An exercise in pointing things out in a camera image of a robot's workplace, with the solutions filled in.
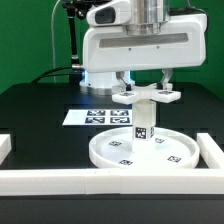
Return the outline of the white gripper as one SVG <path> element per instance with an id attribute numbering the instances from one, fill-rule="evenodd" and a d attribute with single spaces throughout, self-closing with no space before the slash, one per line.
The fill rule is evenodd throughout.
<path id="1" fill-rule="evenodd" d="M 205 14 L 192 14 L 172 16 L 156 35 L 129 36 L 125 26 L 90 28 L 84 36 L 83 65 L 91 73 L 117 72 L 120 91 L 131 90 L 124 71 L 163 69 L 158 88 L 167 90 L 172 68 L 204 62 L 206 27 Z"/>

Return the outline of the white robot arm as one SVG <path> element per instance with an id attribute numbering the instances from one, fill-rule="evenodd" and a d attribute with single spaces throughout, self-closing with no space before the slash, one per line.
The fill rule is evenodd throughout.
<path id="1" fill-rule="evenodd" d="M 175 68 L 206 58 L 207 15 L 195 8 L 172 14 L 169 0 L 111 0 L 90 9 L 83 39 L 83 92 L 109 95 L 133 84 L 132 71 L 161 69 L 168 87 Z"/>

